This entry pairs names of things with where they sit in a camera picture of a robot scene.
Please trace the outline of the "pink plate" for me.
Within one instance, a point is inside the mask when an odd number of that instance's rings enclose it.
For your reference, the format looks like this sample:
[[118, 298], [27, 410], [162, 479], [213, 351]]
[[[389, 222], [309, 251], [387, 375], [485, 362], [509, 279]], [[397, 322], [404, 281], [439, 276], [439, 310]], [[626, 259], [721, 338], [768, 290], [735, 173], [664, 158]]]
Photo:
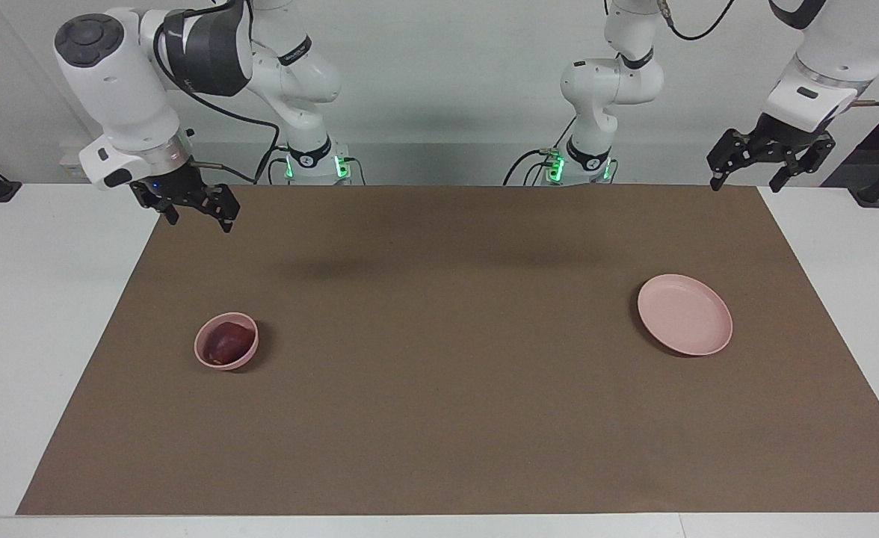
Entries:
[[659, 344], [685, 356], [716, 354], [733, 337], [733, 317], [722, 297], [680, 273], [647, 280], [635, 305], [645, 330]]

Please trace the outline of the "pink bowl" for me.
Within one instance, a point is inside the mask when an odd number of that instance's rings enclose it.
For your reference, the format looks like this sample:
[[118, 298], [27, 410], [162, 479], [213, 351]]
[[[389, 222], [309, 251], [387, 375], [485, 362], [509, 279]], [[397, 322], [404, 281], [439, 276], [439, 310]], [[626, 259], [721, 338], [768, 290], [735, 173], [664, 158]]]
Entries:
[[[248, 327], [255, 333], [255, 340], [251, 347], [251, 349], [241, 357], [237, 362], [228, 364], [228, 365], [212, 365], [208, 364], [207, 361], [203, 358], [203, 345], [206, 343], [206, 340], [210, 334], [210, 332], [218, 326], [218, 324], [225, 323], [225, 321], [233, 321], [233, 323], [240, 324], [241, 326]], [[235, 371], [239, 368], [244, 367], [256, 354], [259, 345], [259, 337], [261, 337], [261, 333], [259, 332], [258, 324], [249, 317], [248, 315], [240, 312], [227, 312], [220, 314], [218, 316], [214, 316], [212, 319], [207, 321], [203, 327], [198, 330], [196, 338], [194, 338], [194, 354], [196, 354], [196, 358], [200, 361], [201, 364], [206, 365], [206, 367], [211, 368], [212, 370], [218, 371]]]

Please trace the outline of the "red apple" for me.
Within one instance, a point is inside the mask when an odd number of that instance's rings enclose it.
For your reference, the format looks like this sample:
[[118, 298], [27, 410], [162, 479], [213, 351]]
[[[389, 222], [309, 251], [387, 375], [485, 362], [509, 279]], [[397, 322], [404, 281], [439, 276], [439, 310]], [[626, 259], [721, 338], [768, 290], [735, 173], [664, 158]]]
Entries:
[[250, 328], [225, 321], [210, 332], [203, 345], [203, 358], [212, 365], [235, 363], [251, 349], [254, 340]]

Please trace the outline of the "brown table mat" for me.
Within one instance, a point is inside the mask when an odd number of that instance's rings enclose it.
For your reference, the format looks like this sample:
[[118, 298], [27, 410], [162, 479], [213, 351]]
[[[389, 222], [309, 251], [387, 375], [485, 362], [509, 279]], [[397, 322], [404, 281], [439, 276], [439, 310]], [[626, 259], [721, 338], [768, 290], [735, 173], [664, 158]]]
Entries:
[[[155, 225], [18, 514], [879, 512], [879, 401], [756, 188], [235, 195]], [[662, 273], [726, 348], [645, 330]], [[212, 370], [227, 312], [258, 350]]]

